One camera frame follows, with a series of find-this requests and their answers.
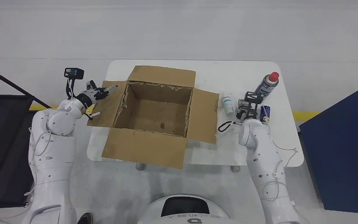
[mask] blue panel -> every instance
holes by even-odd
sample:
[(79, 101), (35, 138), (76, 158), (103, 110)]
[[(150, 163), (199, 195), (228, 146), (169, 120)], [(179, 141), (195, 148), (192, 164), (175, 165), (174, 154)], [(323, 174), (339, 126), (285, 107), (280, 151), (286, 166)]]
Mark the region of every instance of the blue panel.
[(358, 212), (358, 91), (300, 129), (324, 208)]

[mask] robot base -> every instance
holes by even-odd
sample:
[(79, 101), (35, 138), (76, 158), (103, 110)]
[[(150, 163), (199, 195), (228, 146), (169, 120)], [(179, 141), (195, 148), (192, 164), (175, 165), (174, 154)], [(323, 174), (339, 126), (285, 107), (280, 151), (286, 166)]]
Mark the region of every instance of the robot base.
[(175, 194), (151, 203), (138, 224), (152, 223), (161, 217), (183, 213), (202, 213), (229, 218), (228, 214), (214, 202), (194, 195)]

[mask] aerosol can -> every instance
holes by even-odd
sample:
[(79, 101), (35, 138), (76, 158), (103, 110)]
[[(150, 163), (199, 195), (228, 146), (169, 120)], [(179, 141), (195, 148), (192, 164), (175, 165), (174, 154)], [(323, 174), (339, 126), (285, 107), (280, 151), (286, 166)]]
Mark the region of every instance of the aerosol can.
[(265, 76), (262, 82), (257, 86), (255, 93), (263, 97), (268, 96), (274, 88), (279, 84), (279, 74), (272, 72)]

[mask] open cardboard box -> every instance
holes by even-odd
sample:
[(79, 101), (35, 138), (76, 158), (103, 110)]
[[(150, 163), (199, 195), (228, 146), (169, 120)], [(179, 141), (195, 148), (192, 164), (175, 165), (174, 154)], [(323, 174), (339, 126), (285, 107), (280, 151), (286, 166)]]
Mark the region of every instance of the open cardboard box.
[(181, 169), (188, 139), (216, 143), (219, 94), (194, 88), (195, 71), (135, 66), (99, 101), (90, 126), (111, 128), (102, 157)]

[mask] white bottle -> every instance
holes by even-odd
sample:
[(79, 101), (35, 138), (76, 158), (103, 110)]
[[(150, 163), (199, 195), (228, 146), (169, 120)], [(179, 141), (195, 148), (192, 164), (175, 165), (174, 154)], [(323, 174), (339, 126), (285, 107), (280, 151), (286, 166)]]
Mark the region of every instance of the white bottle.
[(224, 96), (222, 98), (222, 101), (223, 101), (226, 116), (233, 116), (235, 113), (234, 113), (233, 103), (231, 101), (230, 96)]

